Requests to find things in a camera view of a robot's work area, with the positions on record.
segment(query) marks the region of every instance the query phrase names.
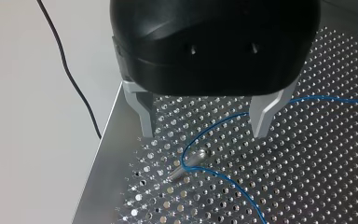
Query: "white table surface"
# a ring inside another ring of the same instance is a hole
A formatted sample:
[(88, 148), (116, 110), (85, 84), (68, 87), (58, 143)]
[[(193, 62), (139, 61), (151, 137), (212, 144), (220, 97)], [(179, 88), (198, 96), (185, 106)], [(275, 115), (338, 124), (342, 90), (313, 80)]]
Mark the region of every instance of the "white table surface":
[[(109, 1), (45, 5), (102, 132), (121, 80)], [(36, 1), (0, 0), (0, 224), (71, 223), (98, 144)]]

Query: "aluminum pegboard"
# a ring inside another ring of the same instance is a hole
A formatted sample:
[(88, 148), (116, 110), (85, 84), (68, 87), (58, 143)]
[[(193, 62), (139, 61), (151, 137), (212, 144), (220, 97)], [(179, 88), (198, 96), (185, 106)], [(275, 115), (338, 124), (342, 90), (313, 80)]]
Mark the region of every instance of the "aluminum pegboard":
[[(293, 98), (313, 94), (358, 98), (358, 38), (319, 31)], [(241, 193), (218, 177), (197, 172), (166, 180), (197, 133), (249, 104), (245, 97), (157, 98), (156, 138), (142, 140), (132, 175), (118, 180), (128, 185), (115, 209), (118, 223), (261, 223)], [(358, 223), (358, 104), (288, 105), (264, 139), (252, 137), (249, 117), (237, 117), (190, 151), (202, 147), (212, 157), (201, 165), (236, 180), (269, 223)]]

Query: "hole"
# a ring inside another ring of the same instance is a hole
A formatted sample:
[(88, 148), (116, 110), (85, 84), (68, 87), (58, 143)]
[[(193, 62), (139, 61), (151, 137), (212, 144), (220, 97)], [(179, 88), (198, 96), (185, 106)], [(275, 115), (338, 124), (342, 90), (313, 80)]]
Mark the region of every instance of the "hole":
[(146, 214), (146, 219), (152, 219), (152, 216), (153, 216), (153, 215), (152, 215), (151, 213), (147, 213), (147, 214)]

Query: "blue cable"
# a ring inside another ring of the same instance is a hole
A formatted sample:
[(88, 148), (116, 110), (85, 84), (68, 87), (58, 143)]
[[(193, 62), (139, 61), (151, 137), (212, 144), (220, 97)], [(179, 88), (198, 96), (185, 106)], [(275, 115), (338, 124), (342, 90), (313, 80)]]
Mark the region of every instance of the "blue cable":
[[(358, 99), (344, 99), (344, 98), (339, 98), (336, 96), (325, 96), (325, 95), (312, 95), (312, 96), (306, 96), (306, 97), (302, 97), (302, 98), (297, 98), (297, 99), (293, 99), (291, 100), (289, 103), (296, 103), (296, 102), (301, 102), (301, 101), (306, 101), (306, 100), (333, 100), (333, 101), (338, 101), (338, 102), (342, 102), (342, 103), (349, 103), (349, 104), (358, 104)], [(185, 150), (182, 153), (181, 156), (181, 165), (183, 167), (184, 170), (186, 170), (187, 172), (195, 172), (195, 171), (203, 171), (205, 173), (211, 174), (211, 175), (215, 175), (218, 176), (226, 181), (228, 181), (229, 183), (231, 183), (232, 185), (235, 186), (235, 188), (237, 188), (237, 190), (239, 190), (244, 196), (245, 198), (250, 202), (250, 204), (252, 205), (252, 207), (256, 210), (258, 216), (261, 219), (261, 222), (263, 224), (267, 224), (267, 221), (264, 219), (263, 213), (261, 212), (260, 208), (258, 207), (257, 203), (255, 203), (255, 201), (249, 196), (249, 194), (239, 185), (237, 184), (237, 182), (235, 182), (234, 180), (228, 178), (226, 175), (223, 174), (219, 174), (216, 171), (204, 168), (204, 167), (200, 167), (200, 166), (187, 166), (185, 164), (185, 155), (186, 152), (190, 149), (190, 147), (199, 139), (201, 138), (203, 135), (205, 135), (207, 132), (209, 132), (210, 130), (214, 129), (217, 125), (224, 123), (230, 119), (234, 119), (237, 118), (239, 116), (246, 116), (249, 115), (248, 112), (241, 112), (235, 115), (231, 115), (228, 116), (224, 119), (221, 119), (219, 121), (217, 121), (215, 124), (213, 124), (211, 127), (208, 127), (207, 129), (205, 129), (204, 131), (200, 132), (185, 148)]]

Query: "black cable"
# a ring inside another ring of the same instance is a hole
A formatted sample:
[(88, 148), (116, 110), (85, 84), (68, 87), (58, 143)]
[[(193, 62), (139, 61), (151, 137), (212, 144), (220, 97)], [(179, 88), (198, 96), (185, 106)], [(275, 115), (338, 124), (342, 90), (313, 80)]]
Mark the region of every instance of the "black cable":
[(95, 132), (97, 133), (98, 137), (101, 139), (101, 133), (98, 128), (97, 120), (95, 119), (94, 113), (92, 112), (91, 106), (90, 106), (89, 102), (87, 101), (86, 97), (83, 95), (83, 92), (77, 86), (74, 78), (71, 75), (71, 72), (69, 71), (68, 64), (67, 64), (66, 58), (65, 58), (65, 52), (63, 51), (62, 42), (60, 40), (60, 37), (58, 36), (56, 28), (54, 27), (53, 21), (51, 20), (50, 16), (48, 15), (48, 11), (46, 10), (45, 6), (43, 5), (42, 0), (36, 0), (36, 1), (39, 4), (40, 9), (43, 12), (43, 15), (45, 15), (45, 18), (48, 21), (48, 25), (50, 26), (51, 32), (54, 34), (54, 37), (57, 41), (58, 48), (60, 49), (62, 65), (63, 65), (63, 68), (65, 69), (66, 75), (69, 77), (69, 80), (71, 80), (72, 85), (75, 87), (75, 90), (77, 91), (80, 98), (83, 100), (84, 104), (86, 105), (86, 107), (89, 111), (89, 116), (92, 119), (92, 124), (94, 124)]

